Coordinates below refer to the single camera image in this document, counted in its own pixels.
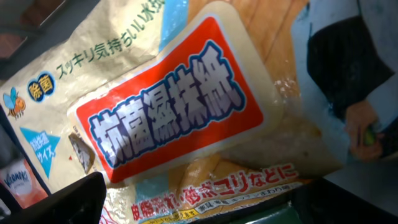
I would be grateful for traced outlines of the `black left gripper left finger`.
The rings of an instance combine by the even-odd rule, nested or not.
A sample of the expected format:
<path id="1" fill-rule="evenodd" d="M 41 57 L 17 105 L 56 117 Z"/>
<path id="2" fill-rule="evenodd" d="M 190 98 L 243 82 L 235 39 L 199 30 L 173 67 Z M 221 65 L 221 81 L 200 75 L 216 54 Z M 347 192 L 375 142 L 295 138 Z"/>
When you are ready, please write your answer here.
<path id="1" fill-rule="evenodd" d="M 1 224 L 98 224 L 106 197 L 100 172 L 55 192 L 38 203 L 1 220 Z"/>

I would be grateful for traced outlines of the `orange tissue packet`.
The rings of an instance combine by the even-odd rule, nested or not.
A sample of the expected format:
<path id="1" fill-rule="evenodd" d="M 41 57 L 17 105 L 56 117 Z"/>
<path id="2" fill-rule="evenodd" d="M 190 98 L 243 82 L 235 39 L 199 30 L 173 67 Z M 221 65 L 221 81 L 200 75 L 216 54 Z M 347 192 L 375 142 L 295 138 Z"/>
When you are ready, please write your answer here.
<path id="1" fill-rule="evenodd" d="M 48 197 L 25 159 L 19 159 L 1 169 L 1 183 L 21 208 L 27 208 Z"/>

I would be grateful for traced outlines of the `yellow wet wipes pack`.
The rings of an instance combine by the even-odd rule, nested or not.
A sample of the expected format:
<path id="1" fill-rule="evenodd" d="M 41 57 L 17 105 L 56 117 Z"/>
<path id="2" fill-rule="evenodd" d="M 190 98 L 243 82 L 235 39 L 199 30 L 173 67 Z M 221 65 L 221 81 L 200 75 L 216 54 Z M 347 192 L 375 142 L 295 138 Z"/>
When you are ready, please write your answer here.
<path id="1" fill-rule="evenodd" d="M 397 156 L 396 1 L 99 1 L 1 80 L 1 169 L 100 172 L 100 223 L 191 223 Z"/>

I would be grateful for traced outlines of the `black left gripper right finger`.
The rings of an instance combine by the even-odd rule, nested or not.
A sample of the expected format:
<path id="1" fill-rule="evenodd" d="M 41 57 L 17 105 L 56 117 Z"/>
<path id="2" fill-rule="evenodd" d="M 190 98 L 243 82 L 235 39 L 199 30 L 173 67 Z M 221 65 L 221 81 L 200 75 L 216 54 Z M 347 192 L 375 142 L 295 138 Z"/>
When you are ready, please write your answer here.
<path id="1" fill-rule="evenodd" d="M 397 224 L 397 216 L 321 179 L 258 205 L 194 222 L 222 223 Z"/>

